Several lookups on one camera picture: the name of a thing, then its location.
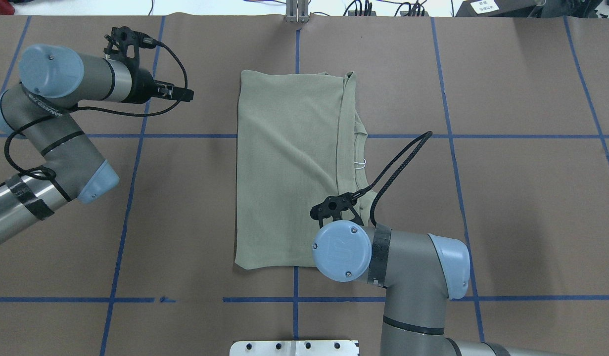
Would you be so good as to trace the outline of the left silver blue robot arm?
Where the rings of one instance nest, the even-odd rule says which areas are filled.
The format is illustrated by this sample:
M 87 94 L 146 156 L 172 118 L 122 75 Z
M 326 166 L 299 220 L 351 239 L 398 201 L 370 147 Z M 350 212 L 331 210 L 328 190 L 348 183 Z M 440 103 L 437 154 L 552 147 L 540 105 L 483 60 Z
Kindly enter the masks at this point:
M 0 95 L 5 159 L 16 170 L 0 185 L 0 245 L 70 201 L 89 204 L 119 183 L 110 163 L 73 119 L 83 100 L 142 104 L 190 102 L 193 91 L 156 81 L 139 57 L 108 49 L 104 58 L 57 45 L 22 54 L 21 81 Z

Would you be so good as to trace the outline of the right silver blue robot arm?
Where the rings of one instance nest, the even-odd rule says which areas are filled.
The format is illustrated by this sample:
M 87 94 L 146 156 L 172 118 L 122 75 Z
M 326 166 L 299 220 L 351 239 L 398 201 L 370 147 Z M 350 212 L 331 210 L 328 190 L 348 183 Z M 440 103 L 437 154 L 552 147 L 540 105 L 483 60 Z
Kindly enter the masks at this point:
M 462 241 L 340 220 L 319 230 L 312 254 L 317 269 L 334 281 L 361 281 L 386 290 L 382 356 L 545 354 L 445 336 L 447 301 L 465 297 L 469 286 L 471 260 Z

